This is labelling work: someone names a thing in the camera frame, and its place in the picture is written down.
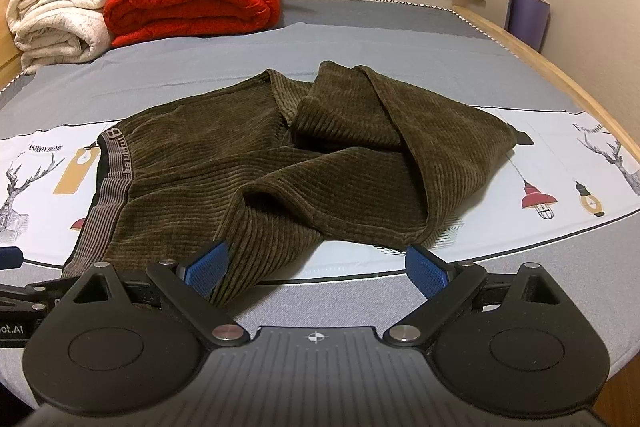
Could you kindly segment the dark olive corduroy pants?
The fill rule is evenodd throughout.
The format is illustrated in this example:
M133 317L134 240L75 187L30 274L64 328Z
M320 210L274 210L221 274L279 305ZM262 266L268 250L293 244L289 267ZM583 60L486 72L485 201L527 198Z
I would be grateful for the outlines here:
M269 69L99 136L96 195L64 265L142 270L226 243L228 303L323 241L425 244L516 143L501 119L366 66Z

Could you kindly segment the cream folded blanket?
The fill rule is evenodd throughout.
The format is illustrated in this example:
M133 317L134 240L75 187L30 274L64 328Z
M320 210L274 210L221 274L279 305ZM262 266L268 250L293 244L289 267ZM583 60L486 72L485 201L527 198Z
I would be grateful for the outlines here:
M104 22L107 0L9 0L6 24L21 52L22 72L82 64L105 53L112 36Z

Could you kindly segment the grey bed sheet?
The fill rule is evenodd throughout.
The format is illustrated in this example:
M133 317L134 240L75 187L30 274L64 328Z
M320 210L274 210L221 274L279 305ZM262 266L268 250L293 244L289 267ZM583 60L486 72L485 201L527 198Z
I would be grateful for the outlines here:
M310 81L324 61L366 65L488 112L586 113L602 124L454 13L411 4L288 0L282 23L270 31L144 42L88 64L18 77L1 93L1 139L113 122L265 69ZM540 263L597 329L613 371L638 353L639 210L566 239L477 261L492 272Z

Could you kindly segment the red folded quilt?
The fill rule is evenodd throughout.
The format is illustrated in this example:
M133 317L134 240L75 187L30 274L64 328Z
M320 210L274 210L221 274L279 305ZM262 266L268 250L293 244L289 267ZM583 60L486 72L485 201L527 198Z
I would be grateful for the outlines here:
M172 37L244 35L270 29L281 0L107 0L112 46Z

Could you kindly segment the wooden bed frame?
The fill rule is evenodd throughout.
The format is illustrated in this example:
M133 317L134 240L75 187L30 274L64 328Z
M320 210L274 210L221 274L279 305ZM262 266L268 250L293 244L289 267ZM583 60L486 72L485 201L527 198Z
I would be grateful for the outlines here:
M9 0L1 0L2 8L5 8ZM331 0L331 1L349 1L349 2L370 2L408 5L408 0ZM533 69L540 77L551 83L556 89L567 94L576 105L585 109L589 114L597 117L602 124L612 131L615 138L620 141L632 156L639 156L639 144L634 138L623 128L623 126L606 110L606 108L598 102L585 88L578 82L566 75L558 66L553 64L540 53L534 51L530 46L520 39L512 36L506 30L502 29L490 20L486 20L477 12L471 10L465 5L456 5L449 3L446 6L435 5L436 10L454 13L455 16L461 18L465 23L471 25L482 35L491 38L495 43L503 46L507 51L512 53L522 63Z

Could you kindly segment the purple board by wall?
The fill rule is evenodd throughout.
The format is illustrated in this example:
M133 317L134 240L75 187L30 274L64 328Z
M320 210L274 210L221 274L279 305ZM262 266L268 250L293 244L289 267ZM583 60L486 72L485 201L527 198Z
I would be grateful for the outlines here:
M551 5L546 0L509 0L504 29L539 52L544 44Z

